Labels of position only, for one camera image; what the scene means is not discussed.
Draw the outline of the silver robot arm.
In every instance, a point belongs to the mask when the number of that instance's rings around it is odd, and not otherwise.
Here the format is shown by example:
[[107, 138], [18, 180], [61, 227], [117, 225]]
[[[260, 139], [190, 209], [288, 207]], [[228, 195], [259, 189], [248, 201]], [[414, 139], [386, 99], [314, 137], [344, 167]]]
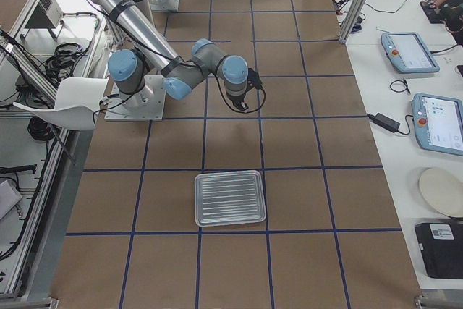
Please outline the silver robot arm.
[[230, 55], [215, 43], [200, 39], [185, 61], [160, 34], [153, 22], [149, 0], [91, 0], [118, 25], [148, 61], [163, 75], [166, 92], [181, 100], [209, 75], [224, 81], [222, 96], [227, 97], [239, 112], [247, 110], [245, 95], [250, 89], [251, 69], [241, 56]]

